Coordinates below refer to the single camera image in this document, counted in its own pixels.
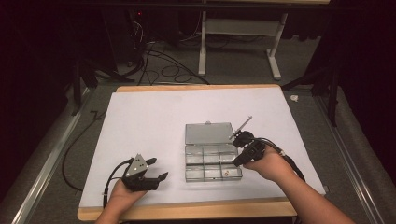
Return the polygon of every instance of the dark background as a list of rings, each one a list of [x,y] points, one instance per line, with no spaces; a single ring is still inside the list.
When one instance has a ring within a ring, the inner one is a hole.
[[[345,0],[332,1],[331,5],[358,6],[367,2],[372,5],[362,13],[332,17],[315,11],[290,13],[282,37],[298,35],[304,41],[326,32],[307,72],[328,65],[334,49],[347,47],[339,73],[340,86],[373,150],[395,183],[396,169],[392,167],[396,161],[392,141],[396,133],[396,119],[393,118],[396,103],[393,90],[396,84],[394,3]],[[65,12],[57,11],[53,4],[24,0],[0,4],[2,200],[50,125],[63,111],[67,103],[64,93],[73,80],[72,65],[76,53],[66,43],[70,39],[63,35],[64,28],[70,23],[65,19]],[[148,22],[155,30],[152,32],[155,38],[176,45],[177,30],[186,35],[193,32],[198,12],[166,13],[152,12]],[[232,12],[219,16],[244,17]],[[111,41],[106,38],[101,13],[90,10],[85,17],[73,18],[72,25],[79,32],[79,44],[83,48],[95,49],[96,46],[85,45],[84,41],[92,42],[87,38],[96,38],[95,43],[103,50],[99,52],[102,59],[95,60],[109,62],[108,67],[114,66]],[[172,18],[172,22],[161,23],[163,18]]]

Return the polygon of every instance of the hand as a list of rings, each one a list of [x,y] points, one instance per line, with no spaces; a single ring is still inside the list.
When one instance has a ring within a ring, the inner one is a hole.
[[[105,210],[96,223],[118,223],[120,216],[131,208],[147,191],[131,192],[118,180],[111,192]]]
[[[291,166],[272,148],[265,146],[264,156],[259,161],[244,164],[249,170],[257,171],[265,179],[277,182],[280,178],[295,175]]]

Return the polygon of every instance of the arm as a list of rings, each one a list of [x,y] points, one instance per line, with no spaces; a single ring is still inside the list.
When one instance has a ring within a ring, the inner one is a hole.
[[[304,224],[354,223],[347,215],[300,179],[273,148],[267,146],[261,160],[251,161],[244,167],[255,170],[262,177],[276,182]]]
[[[95,223],[119,223],[120,216],[146,193],[146,191],[131,192],[125,187],[121,180],[118,180],[111,192],[110,199],[105,209]]]

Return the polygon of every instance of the gray carpet floor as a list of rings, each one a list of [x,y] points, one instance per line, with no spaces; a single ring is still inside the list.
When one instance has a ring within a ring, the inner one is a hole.
[[[207,50],[207,67],[205,79],[211,84],[286,84],[304,74],[309,60],[316,48],[318,40],[300,42],[297,39],[281,40],[276,59],[282,75],[281,81],[273,81],[269,63],[265,59],[264,49],[270,48],[271,39],[234,36],[234,40],[225,45],[221,39],[209,39]],[[183,63],[191,71],[198,70],[199,47],[190,41],[178,48],[164,43],[155,44],[152,49],[164,52]],[[151,52],[148,58],[148,75],[142,79],[142,84],[148,85],[158,73],[156,82],[173,82],[172,75],[177,71],[168,61],[159,58],[159,53]],[[127,71],[128,67],[121,64],[120,71]],[[141,73],[134,75],[137,80]],[[190,83],[202,83],[199,78],[192,77]],[[118,86],[124,85],[116,81],[100,79],[100,84],[91,90],[87,104],[81,111],[79,122],[68,138],[65,148],[70,152],[65,160],[66,176],[75,186],[83,188],[87,177],[92,155],[97,139],[101,132],[103,120],[93,121],[94,113],[106,111],[110,95]],[[284,91],[291,113],[297,123],[301,137],[311,161],[318,175],[328,188],[326,198],[345,211],[357,223],[371,223],[361,205],[361,201],[346,172],[345,164],[340,156],[332,133],[318,109],[315,99],[307,90],[301,87],[292,91]],[[299,95],[299,101],[290,99],[292,94]],[[53,148],[54,142],[62,136],[70,120],[72,104],[54,123],[48,136],[36,150],[35,154],[25,165],[21,176],[14,183],[0,207],[0,223],[10,223],[15,217],[27,192],[35,181],[41,167]],[[353,117],[342,90],[339,91],[336,120],[340,134],[351,154],[354,162],[361,171],[361,175],[368,189],[372,192],[374,201],[385,223],[396,220],[396,190],[388,175],[383,170],[379,160],[371,150],[367,139],[361,132],[359,123]],[[92,125],[85,133],[84,129]],[[29,223],[80,223],[77,218],[78,204],[81,193],[69,188],[62,178],[62,164],[59,163],[50,179],[40,201],[33,211]],[[251,219],[253,223],[287,223],[282,219]],[[209,220],[194,220],[190,223],[209,223]]]

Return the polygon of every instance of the white paper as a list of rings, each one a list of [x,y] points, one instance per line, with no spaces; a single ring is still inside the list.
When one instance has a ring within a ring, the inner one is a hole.
[[[146,177],[169,172],[158,189],[146,194],[137,205],[285,197],[275,183],[244,168],[240,181],[186,183],[185,125],[231,122],[237,129],[248,116],[253,119],[243,130],[283,148],[306,182],[325,194],[279,87],[118,92],[111,97],[79,206],[102,206],[111,172],[137,153],[146,160],[157,158]],[[125,168],[115,176],[121,176]]]

